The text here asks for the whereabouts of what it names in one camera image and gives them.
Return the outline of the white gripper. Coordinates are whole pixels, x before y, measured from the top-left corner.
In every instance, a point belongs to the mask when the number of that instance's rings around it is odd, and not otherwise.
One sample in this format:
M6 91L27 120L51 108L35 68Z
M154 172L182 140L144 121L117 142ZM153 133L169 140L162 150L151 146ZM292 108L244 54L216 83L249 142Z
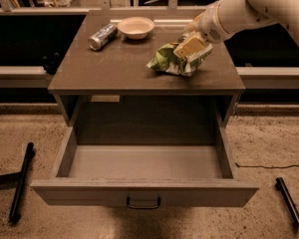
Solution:
M234 15L234 3L219 0L197 15L185 28L185 32L197 32L209 43L220 43L230 39L234 33L228 30L229 19ZM193 55L206 47L206 41L199 34L184 34L173 50L179 58Z

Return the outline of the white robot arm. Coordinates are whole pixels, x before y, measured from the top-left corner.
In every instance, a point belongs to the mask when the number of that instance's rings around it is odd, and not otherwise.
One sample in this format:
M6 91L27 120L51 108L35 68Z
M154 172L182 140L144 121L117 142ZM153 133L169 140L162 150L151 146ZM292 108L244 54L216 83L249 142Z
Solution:
M299 47L299 0L219 0L185 28L187 36L174 53L190 56L238 32L280 24Z

